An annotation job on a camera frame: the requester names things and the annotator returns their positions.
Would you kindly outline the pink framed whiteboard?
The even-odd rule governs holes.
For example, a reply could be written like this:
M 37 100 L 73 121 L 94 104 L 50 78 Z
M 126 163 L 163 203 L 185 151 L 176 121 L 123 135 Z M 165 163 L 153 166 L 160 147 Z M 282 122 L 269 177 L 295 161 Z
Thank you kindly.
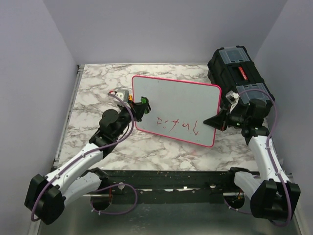
M 151 110 L 136 123 L 139 131 L 212 147 L 216 130 L 203 122 L 219 111 L 222 90 L 217 85 L 132 77 L 134 102 L 146 97 Z

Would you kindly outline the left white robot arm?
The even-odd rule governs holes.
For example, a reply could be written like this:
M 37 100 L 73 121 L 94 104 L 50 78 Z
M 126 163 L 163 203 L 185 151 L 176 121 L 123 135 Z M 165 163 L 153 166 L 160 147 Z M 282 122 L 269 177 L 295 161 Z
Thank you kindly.
M 102 114 L 99 128 L 88 144 L 65 165 L 42 176 L 35 175 L 29 184 L 24 205 L 31 211 L 31 221 L 49 225 L 56 221 L 65 207 L 87 193 L 111 192 L 106 173 L 90 167 L 108 156 L 128 136 L 120 136 L 129 126 L 134 128 L 149 113 L 151 107 L 146 97 L 140 102 L 123 103 L 120 112 L 109 109 Z

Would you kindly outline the aluminium side rail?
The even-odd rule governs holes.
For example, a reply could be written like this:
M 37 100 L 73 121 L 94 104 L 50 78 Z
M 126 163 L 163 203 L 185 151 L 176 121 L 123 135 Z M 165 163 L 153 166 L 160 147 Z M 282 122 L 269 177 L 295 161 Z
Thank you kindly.
M 62 146 L 63 146 L 64 140 L 66 138 L 66 132 L 67 132 L 68 124 L 69 124 L 69 121 L 70 121 L 72 109 L 73 109 L 73 106 L 74 106 L 74 103 L 75 103 L 75 99 L 76 99 L 76 96 L 77 96 L 77 93 L 78 93 L 78 88 L 79 88 L 79 85 L 80 85 L 80 81 L 81 81 L 81 78 L 82 78 L 82 74 L 83 74 L 84 68 L 85 68 L 84 64 L 78 65 L 78 71 L 77 71 L 77 74 L 76 74 L 74 88 L 73 88 L 73 91 L 72 91 L 72 94 L 71 94 L 71 98 L 70 98 L 70 103 L 69 103 L 69 106 L 68 106 L 68 109 L 67 109 L 65 123 L 63 125 L 61 138 L 60 138 L 60 141 L 59 141 L 59 144 L 58 144 L 58 147 L 57 147 L 57 151 L 56 151 L 56 154 L 55 154 L 55 157 L 54 157 L 54 160 L 53 160 L 53 166 L 54 167 L 58 166 L 58 162 L 59 162 L 61 151 L 62 151 Z

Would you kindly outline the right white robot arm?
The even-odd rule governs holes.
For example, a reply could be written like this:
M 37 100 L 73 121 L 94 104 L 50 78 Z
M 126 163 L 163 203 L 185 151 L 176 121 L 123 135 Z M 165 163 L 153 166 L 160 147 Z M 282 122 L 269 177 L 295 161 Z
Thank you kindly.
M 235 192 L 241 189 L 250 199 L 250 210 L 254 217 L 271 222 L 288 223 L 294 214 L 300 187 L 292 183 L 281 168 L 272 141 L 272 131 L 263 125 L 271 109 L 272 99 L 251 99 L 243 104 L 241 99 L 222 99 L 221 110 L 204 124 L 225 131 L 227 127 L 241 129 L 247 146 L 257 163 L 260 181 L 245 168 L 233 167 L 232 175 L 225 179 L 225 187 Z

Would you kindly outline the black plastic toolbox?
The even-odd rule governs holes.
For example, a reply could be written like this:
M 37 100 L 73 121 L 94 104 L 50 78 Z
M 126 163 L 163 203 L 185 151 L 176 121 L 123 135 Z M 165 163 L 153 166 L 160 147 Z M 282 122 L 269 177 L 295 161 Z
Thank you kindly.
M 232 113 L 242 115 L 251 99 L 259 99 L 266 103 L 265 116 L 268 116 L 272 108 L 268 96 L 274 97 L 244 46 L 222 47 L 216 50 L 207 66 L 209 80 L 222 90 L 218 115 L 231 105 L 226 98 L 228 92 L 239 94 L 246 91 L 240 95 L 241 98 Z

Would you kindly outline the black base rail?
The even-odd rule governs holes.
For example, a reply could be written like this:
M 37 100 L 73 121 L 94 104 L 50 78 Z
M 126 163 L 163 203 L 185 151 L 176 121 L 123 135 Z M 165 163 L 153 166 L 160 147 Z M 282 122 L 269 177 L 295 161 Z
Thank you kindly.
M 223 203 L 224 196 L 237 196 L 242 191 L 233 182 L 230 171 L 85 171 L 68 189 L 60 188 L 65 204 L 83 195 L 100 203 L 177 204 Z

